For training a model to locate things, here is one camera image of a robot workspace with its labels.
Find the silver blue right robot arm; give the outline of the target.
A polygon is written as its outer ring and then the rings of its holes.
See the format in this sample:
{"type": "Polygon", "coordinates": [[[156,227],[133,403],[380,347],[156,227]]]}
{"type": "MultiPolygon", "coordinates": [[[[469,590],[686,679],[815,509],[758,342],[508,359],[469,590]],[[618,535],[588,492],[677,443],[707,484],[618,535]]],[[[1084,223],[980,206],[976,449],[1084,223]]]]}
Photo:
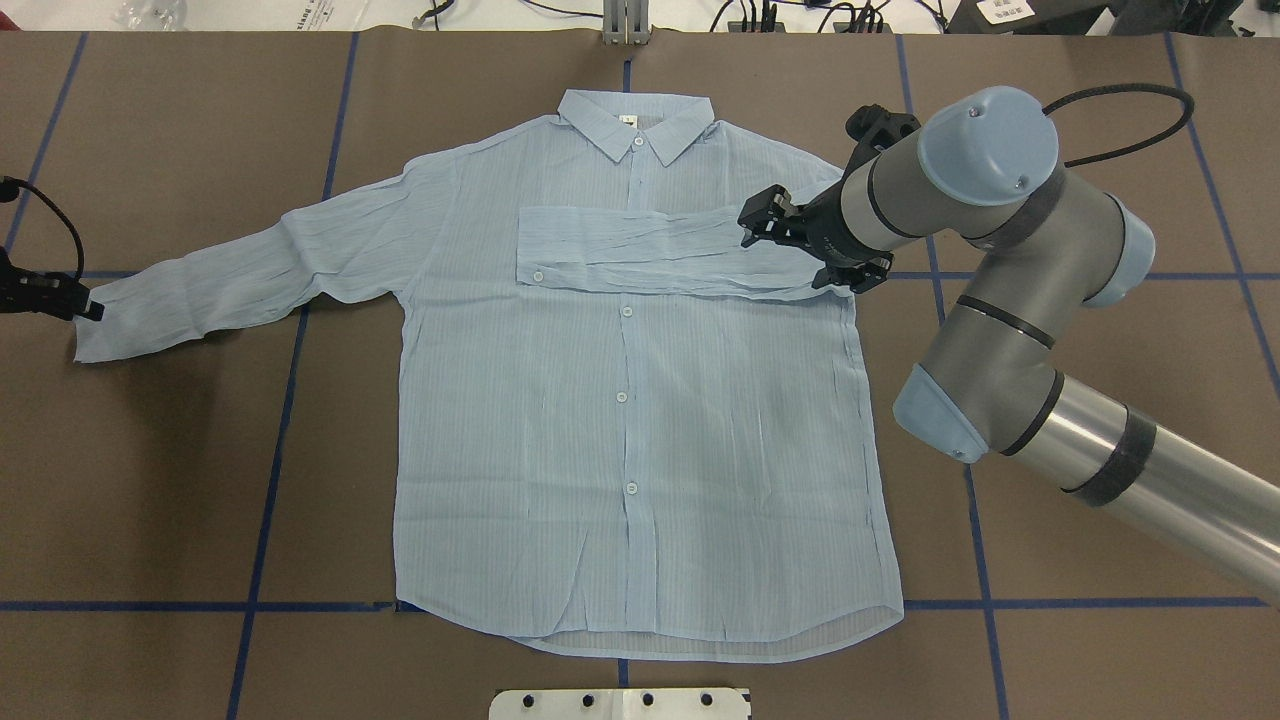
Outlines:
{"type": "Polygon", "coordinates": [[[897,249],[941,231],[982,251],[916,363],[896,421],[965,464],[997,452],[1277,602],[1277,487],[1050,365],[1083,307],[1107,307],[1155,260],[1149,227],[1060,158],[1051,106],[993,86],[919,122],[878,105],[846,124],[842,177],[808,202],[780,186],[742,205],[742,245],[820,263],[817,290],[863,293],[897,249]]]}

